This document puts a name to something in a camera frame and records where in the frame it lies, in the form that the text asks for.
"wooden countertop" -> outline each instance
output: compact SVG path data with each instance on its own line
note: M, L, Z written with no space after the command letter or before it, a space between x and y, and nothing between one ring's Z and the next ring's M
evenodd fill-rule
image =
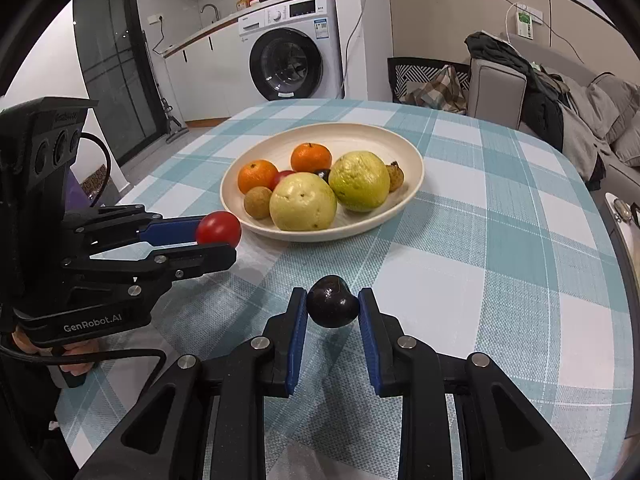
M187 45L194 43L195 41L200 40L201 38L205 38L209 34L220 30L221 28L229 27L238 22L238 19L245 14L249 14L250 12L254 12L255 10L264 9L265 7L271 7L272 5L281 4L283 2L288 2L289 0L267 0L266 2L260 2L259 4L254 5L253 7L249 7L247 9L239 10L238 12L234 12L221 20L212 23L211 25L201 28L195 34L191 34L184 41L179 43L178 45L170 45L163 53L162 57L167 58L172 56L176 52L181 51Z

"sofa armrest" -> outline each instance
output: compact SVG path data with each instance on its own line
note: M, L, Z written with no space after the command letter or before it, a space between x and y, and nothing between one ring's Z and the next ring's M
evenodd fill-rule
M527 78L513 68L472 59L467 114L517 130L526 87Z

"black plum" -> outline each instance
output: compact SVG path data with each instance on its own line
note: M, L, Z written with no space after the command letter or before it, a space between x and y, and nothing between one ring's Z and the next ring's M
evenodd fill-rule
M331 274L320 278L309 289L306 310L316 324L338 328L358 317L360 303L347 283L340 276Z
M318 171L314 171L314 174L316 174L317 176L319 176L322 180L324 180L326 183L329 183L329 172L331 170L318 170Z

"blue and white tablecloth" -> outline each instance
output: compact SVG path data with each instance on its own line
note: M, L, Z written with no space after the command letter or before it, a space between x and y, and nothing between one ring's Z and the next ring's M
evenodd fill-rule
M607 232L572 165L533 137L427 108L348 100L272 102L199 137L122 203L167 217L222 208L220 180L245 150L288 128L376 124L410 140L426 176L401 215L365 234L297 244L242 234L228 272L174 285L152 326L104 346L152 345L206 359L262 332L294 286L339 274L372 286L380 310L437 352L489 354L560 434L592 478L613 473L633 378L625 290ZM146 244L108 257L139 258ZM65 390L58 420L84 463L134 404L154 359L106 362ZM452 408L452 399L448 399ZM450 410L454 467L460 452ZM369 385L357 323L309 322L290 399L265 402L268 478L396 478L401 400Z

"sticker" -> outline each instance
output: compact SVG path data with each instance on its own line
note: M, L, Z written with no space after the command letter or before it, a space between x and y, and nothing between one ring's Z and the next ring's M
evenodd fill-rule
M316 40L324 40L329 37L329 26L326 18L314 20L314 25L316 26Z

